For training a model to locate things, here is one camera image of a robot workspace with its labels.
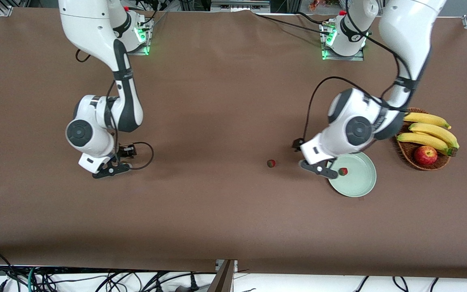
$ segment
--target brown tabletop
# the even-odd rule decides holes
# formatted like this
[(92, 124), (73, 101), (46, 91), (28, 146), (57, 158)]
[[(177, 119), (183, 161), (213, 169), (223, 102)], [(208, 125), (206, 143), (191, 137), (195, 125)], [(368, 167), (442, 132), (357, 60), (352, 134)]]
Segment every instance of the brown tabletop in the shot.
[[(379, 95), (392, 56), (369, 44), (363, 62), (322, 60), (317, 34), (248, 11), (169, 13), (151, 55), (131, 57), (145, 118), (120, 134), (151, 143), (154, 162), (96, 180), (64, 130), (111, 71), (75, 60), (56, 9), (16, 8), (0, 18), (0, 251), (13, 264), (209, 271), (234, 258), (251, 272), (467, 277), (467, 30), (438, 19), (432, 41), (411, 105), (452, 124), (459, 156), (420, 172), (376, 142), (374, 190), (346, 198), (290, 145), (321, 79)], [(319, 90), (309, 137), (348, 87)], [(149, 157), (139, 148), (133, 163)]]

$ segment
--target wicker basket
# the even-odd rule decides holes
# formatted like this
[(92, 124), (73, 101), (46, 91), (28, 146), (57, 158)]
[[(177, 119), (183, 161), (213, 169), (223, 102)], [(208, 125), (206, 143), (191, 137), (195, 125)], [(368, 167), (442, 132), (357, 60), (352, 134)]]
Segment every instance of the wicker basket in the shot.
[[(414, 112), (414, 113), (425, 113), (429, 114), (427, 111), (423, 111), (422, 109), (417, 109), (416, 107), (409, 107), (409, 111)], [(441, 153), (438, 153), (438, 158), (437, 161), (434, 162), (433, 164), (430, 165), (420, 165), (418, 164), (415, 159), (413, 158), (413, 154), (416, 151), (417, 148), (419, 148), (419, 144), (415, 143), (408, 143), (408, 142), (400, 142), (397, 141), (397, 135), (401, 133), (407, 133), (410, 132), (408, 130), (408, 127), (413, 124), (413, 122), (403, 122), (403, 127), (401, 127), (401, 130), (396, 134), (394, 141), (396, 143), (396, 150), (397, 153), (400, 155), (400, 157), (410, 166), (417, 170), (439, 170), (448, 164), (450, 161), (450, 157), (443, 155)]]

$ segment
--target bunch of bananas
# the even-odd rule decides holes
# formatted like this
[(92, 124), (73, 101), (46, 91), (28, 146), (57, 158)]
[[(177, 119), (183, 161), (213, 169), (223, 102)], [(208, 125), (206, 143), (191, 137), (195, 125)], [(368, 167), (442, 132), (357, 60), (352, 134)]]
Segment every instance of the bunch of bananas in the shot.
[(401, 133), (397, 141), (431, 146), (444, 155), (454, 157), (459, 150), (455, 135), (450, 133), (450, 125), (441, 117), (423, 113), (410, 113), (406, 122), (414, 122), (408, 127), (412, 133)]

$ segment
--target round plate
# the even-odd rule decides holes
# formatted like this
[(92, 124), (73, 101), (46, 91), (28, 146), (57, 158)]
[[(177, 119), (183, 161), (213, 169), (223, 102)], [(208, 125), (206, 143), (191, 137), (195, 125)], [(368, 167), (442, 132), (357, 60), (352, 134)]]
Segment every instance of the round plate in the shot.
[(376, 184), (376, 168), (371, 159), (362, 152), (355, 155), (342, 155), (332, 164), (331, 169), (338, 171), (347, 168), (346, 176), (329, 179), (336, 191), (344, 196), (357, 198), (368, 194)]

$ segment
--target red apple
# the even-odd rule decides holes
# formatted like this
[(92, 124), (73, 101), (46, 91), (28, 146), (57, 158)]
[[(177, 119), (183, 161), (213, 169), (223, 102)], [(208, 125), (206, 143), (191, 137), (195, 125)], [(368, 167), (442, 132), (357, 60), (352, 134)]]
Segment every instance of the red apple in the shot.
[(420, 165), (430, 165), (437, 161), (437, 151), (430, 146), (421, 146), (413, 154)]

